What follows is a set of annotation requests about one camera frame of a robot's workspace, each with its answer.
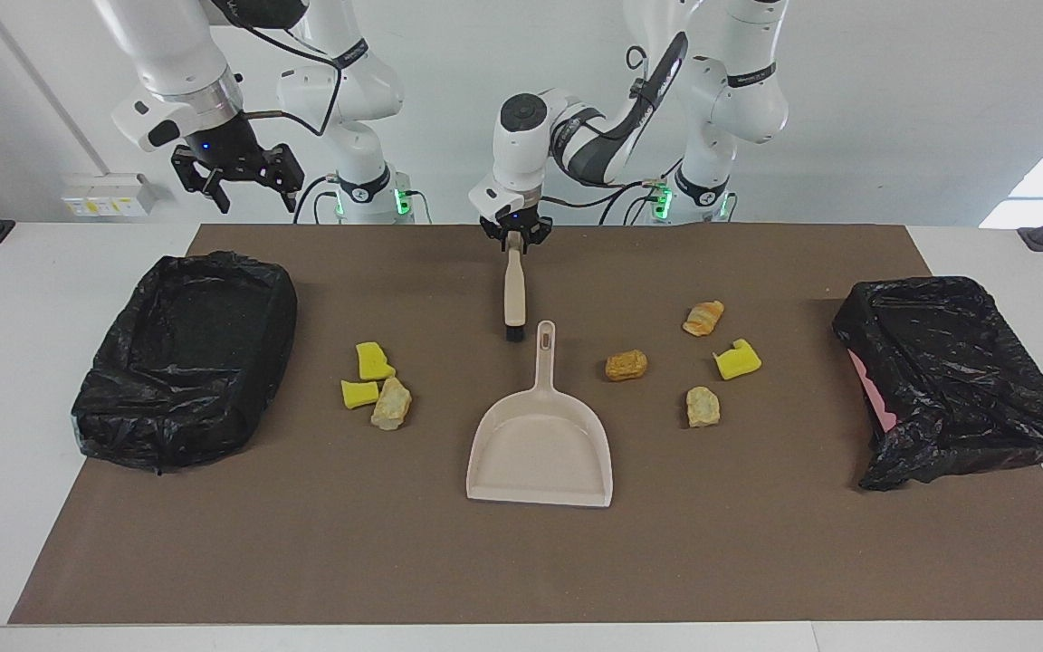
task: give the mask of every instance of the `food scrap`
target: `food scrap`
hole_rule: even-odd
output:
[[[758,371],[758,368],[762,367],[762,361],[758,359],[758,354],[754,353],[748,341],[735,340],[732,346],[731,351],[715,355],[719,375],[724,377],[724,381]]]
[[[686,418],[693,429],[719,424],[719,396],[704,387],[686,392]]]
[[[647,372],[647,355],[634,349],[606,359],[606,377],[611,381],[640,379]]]
[[[357,345],[357,359],[360,360],[360,379],[362,381],[384,381],[396,375],[396,368],[388,364],[385,352],[377,342],[361,342]]]
[[[413,395],[409,389],[396,377],[392,377],[381,388],[381,397],[377,400],[377,408],[373,408],[369,421],[381,430],[399,429],[405,422],[405,415],[409,413],[410,403],[413,403]]]
[[[724,310],[727,308],[722,301],[700,303],[699,306],[690,309],[690,314],[687,315],[686,322],[683,323],[683,331],[695,335],[696,338],[711,334],[715,330],[719,319],[724,315]]]
[[[354,409],[377,403],[381,389],[377,387],[377,383],[340,381],[340,394],[344,395],[344,408]]]

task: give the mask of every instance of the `black trash bag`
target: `black trash bag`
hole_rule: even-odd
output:
[[[896,425],[875,418],[866,490],[1043,463],[1043,375],[971,277],[858,284],[832,329]]]
[[[285,377],[296,317],[281,265],[232,251],[162,258],[79,389],[79,450],[163,472],[241,449]]]

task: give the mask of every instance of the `dustpan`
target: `dustpan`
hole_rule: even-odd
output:
[[[609,444],[598,415],[554,388],[553,321],[538,323],[533,388],[498,401],[472,437],[466,496],[505,503],[608,507]]]

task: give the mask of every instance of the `brown mat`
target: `brown mat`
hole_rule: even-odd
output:
[[[533,249],[531,333],[558,322],[555,383],[606,426],[605,511],[464,498],[477,421],[533,377],[478,227],[203,226],[191,251],[212,249],[297,284],[276,403],[215,465],[87,461],[11,623],[1043,620],[1043,470],[855,488],[868,416],[828,323],[855,282],[927,273],[902,227],[559,228]],[[717,333],[680,331],[711,298]],[[765,367],[725,383],[710,353],[735,338]],[[364,340],[416,395],[401,432],[340,405]],[[604,381],[634,346],[649,375]],[[684,428],[698,384],[713,429]]]

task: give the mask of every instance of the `pink object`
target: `pink object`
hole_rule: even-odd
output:
[[[860,382],[864,384],[864,392],[868,394],[868,400],[872,403],[872,409],[875,410],[876,418],[880,421],[880,426],[884,429],[887,433],[888,430],[894,429],[896,424],[899,422],[895,414],[888,412],[888,406],[882,400],[880,389],[876,388],[876,385],[868,378],[868,367],[864,366],[864,360],[856,358],[855,354],[851,351],[847,352],[847,355],[852,356],[852,364],[855,366],[855,372],[860,376]]]

